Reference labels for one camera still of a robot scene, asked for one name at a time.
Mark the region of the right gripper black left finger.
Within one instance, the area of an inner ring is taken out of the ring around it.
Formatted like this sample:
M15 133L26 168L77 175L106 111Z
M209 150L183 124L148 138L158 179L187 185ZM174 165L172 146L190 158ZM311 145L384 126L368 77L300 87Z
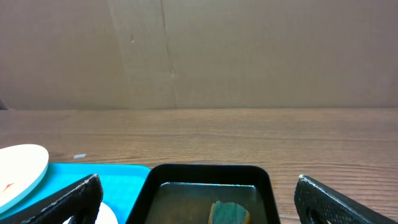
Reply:
M94 224L103 199L98 174L90 174L1 220L1 224Z

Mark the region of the white plate blue rim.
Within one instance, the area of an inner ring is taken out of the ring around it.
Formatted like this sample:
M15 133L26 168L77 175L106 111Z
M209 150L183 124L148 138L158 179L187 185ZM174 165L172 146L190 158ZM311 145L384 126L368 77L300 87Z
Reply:
M48 164L49 153L40 145L20 144L1 149L1 213L38 185Z

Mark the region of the white pink plate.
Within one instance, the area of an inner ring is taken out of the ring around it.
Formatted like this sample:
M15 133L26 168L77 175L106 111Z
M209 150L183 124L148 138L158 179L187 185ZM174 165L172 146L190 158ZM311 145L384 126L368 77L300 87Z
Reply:
M101 202L95 224L118 224L116 215L109 206Z

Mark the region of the green yellow sponge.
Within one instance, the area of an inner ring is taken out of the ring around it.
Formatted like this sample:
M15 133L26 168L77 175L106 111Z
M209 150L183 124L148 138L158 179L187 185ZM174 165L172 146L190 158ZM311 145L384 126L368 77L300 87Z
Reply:
M250 213L234 202L216 201L211 205L208 224L250 224Z

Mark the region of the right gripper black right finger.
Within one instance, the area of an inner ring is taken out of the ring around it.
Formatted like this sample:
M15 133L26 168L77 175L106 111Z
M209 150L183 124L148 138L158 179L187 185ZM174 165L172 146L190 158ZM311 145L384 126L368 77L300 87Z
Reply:
M294 202L301 223L311 224L397 224L327 185L300 175Z

